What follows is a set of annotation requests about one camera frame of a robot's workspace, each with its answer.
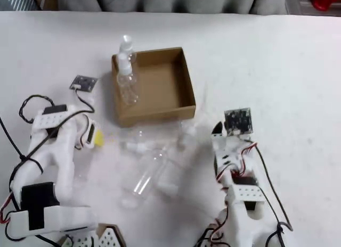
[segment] cardboard box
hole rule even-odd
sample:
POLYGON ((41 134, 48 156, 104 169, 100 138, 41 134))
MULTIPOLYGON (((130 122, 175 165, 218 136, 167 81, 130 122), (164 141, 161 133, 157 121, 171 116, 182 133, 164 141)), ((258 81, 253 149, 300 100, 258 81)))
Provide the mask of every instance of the cardboard box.
POLYGON ((116 116, 122 127, 194 117, 196 101, 182 48, 138 52, 136 63, 140 99, 128 106, 121 98, 116 56, 112 57, 116 116))

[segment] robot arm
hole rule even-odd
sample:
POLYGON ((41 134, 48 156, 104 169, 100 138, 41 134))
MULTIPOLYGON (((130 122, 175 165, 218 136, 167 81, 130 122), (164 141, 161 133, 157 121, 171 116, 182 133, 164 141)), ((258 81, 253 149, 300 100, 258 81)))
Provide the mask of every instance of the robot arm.
MULTIPOLYGON (((73 105, 53 106, 39 111, 32 127, 29 152, 74 112, 76 107, 73 105)), ((57 166, 55 183, 34 184, 41 171, 32 161, 26 161, 19 168, 11 189, 20 210, 11 214, 9 235, 21 238, 50 232, 93 230, 97 227, 96 217, 90 207, 67 206, 72 196, 75 145, 81 143, 81 147, 92 148, 97 132, 96 123, 80 114, 70 118, 55 136, 51 136, 34 153, 31 158, 38 161, 43 169, 57 166)))
POLYGON ((252 133, 250 109, 226 111, 224 126, 226 134, 223 135, 223 124, 219 122, 213 129, 211 140, 216 180, 226 193, 226 209, 216 219, 215 229, 196 246, 288 246, 282 239, 281 226, 292 228, 289 223, 274 219, 275 212, 262 189, 266 183, 264 173, 247 155, 257 143, 239 138, 241 134, 252 133))

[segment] table surface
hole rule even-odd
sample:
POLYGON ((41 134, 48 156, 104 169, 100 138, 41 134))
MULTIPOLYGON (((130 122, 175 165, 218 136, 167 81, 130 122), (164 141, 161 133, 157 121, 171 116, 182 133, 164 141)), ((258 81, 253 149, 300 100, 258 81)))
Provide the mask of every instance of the table surface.
MULTIPOLYGON (((192 246, 223 209, 224 195, 207 148, 183 171, 181 196, 153 192, 137 210, 120 207, 121 175, 133 164, 117 145, 110 59, 123 34, 132 35, 137 51, 183 47, 198 107, 206 97, 209 128, 223 119, 224 110, 251 107, 253 139, 290 216, 297 246, 338 246, 341 19, 1 12, 0 26, 0 115, 23 152, 30 125, 18 110, 26 97, 37 93, 55 103, 72 102, 68 87, 75 75, 101 78, 95 118, 107 143, 91 161, 75 158, 75 200, 93 206, 101 222, 117 224, 128 246, 192 246)), ((44 104, 32 102, 25 114, 33 117, 44 104)), ((2 133, 0 140, 2 200, 18 156, 2 133)), ((0 245, 11 246, 3 226, 0 231, 0 245)), ((12 245, 43 246, 35 238, 12 245)))

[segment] white bottle cap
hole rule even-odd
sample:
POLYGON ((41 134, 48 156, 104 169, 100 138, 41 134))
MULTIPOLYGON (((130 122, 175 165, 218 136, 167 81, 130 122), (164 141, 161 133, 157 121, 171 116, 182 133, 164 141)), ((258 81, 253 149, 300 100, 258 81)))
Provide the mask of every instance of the white bottle cap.
POLYGON ((133 52, 133 41, 131 36, 124 35, 121 45, 119 47, 119 51, 124 52, 126 54, 131 54, 133 52))
POLYGON ((117 56, 118 70, 123 76, 128 76, 133 72, 132 64, 130 63, 128 56, 124 53, 119 53, 117 56))

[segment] transparent bottle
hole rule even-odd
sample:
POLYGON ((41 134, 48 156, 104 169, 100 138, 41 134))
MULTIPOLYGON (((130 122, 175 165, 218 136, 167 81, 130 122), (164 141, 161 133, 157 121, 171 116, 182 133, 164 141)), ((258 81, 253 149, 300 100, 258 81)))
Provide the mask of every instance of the transparent bottle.
POLYGON ((127 191, 121 201, 126 208, 137 208, 156 187, 167 162, 165 151, 155 149, 147 152, 139 161, 139 170, 131 171, 124 180, 127 191))
POLYGON ((137 76, 133 73, 132 65, 126 54, 119 53, 117 62, 118 74, 116 80, 120 88, 122 99, 125 104, 134 105, 139 100, 137 76))
POLYGON ((126 54, 131 64, 134 64, 136 62, 136 53, 133 50, 133 41, 131 36, 129 35, 123 36, 123 40, 119 47, 119 52, 126 54))

